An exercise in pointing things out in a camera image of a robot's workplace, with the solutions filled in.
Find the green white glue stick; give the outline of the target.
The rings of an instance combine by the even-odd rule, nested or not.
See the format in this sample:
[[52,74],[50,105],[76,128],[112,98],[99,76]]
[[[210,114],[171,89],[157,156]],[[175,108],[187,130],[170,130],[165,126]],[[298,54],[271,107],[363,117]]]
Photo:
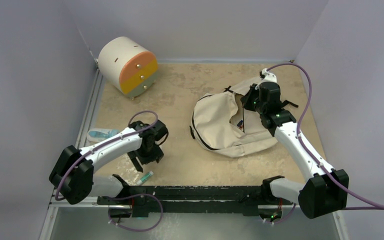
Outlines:
[[137,186],[143,185],[145,182],[147,182],[152,176],[154,175],[153,171],[149,171],[145,173],[140,179],[136,181]]

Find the beige canvas backpack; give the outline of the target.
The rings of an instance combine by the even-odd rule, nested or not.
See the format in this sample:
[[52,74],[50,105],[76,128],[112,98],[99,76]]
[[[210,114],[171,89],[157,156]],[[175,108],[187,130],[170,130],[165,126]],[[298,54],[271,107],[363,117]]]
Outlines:
[[[190,134],[205,150],[238,158],[273,147],[278,141],[262,123],[258,112],[243,109],[240,98],[260,77],[228,86],[201,97],[192,111]],[[237,127],[243,120],[244,130]]]

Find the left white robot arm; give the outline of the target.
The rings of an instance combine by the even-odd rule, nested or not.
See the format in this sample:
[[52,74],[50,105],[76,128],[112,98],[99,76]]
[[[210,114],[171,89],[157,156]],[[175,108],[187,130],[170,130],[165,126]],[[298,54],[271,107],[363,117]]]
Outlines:
[[95,173],[120,156],[127,155],[134,168],[159,163],[164,153],[159,141],[164,142],[169,131],[156,120],[152,124],[132,122],[120,133],[97,144],[77,149],[70,145],[63,149],[49,175],[56,188],[56,200],[75,205],[87,197],[109,197],[118,205],[129,199],[129,185],[119,175],[95,176]]

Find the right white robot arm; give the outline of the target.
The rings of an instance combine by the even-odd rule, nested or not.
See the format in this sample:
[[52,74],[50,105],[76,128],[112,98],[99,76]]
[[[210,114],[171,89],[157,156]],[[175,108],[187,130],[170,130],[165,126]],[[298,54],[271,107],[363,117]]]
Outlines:
[[280,97],[280,86],[266,81],[253,83],[240,101],[245,110],[259,115],[262,126],[287,149],[306,183],[297,183],[284,176],[267,178],[262,182],[262,200],[272,204],[284,199],[297,204],[309,219],[345,209],[348,174],[343,169],[336,170],[320,154],[310,154],[310,146],[303,147],[307,139],[298,131],[295,117],[284,108]]

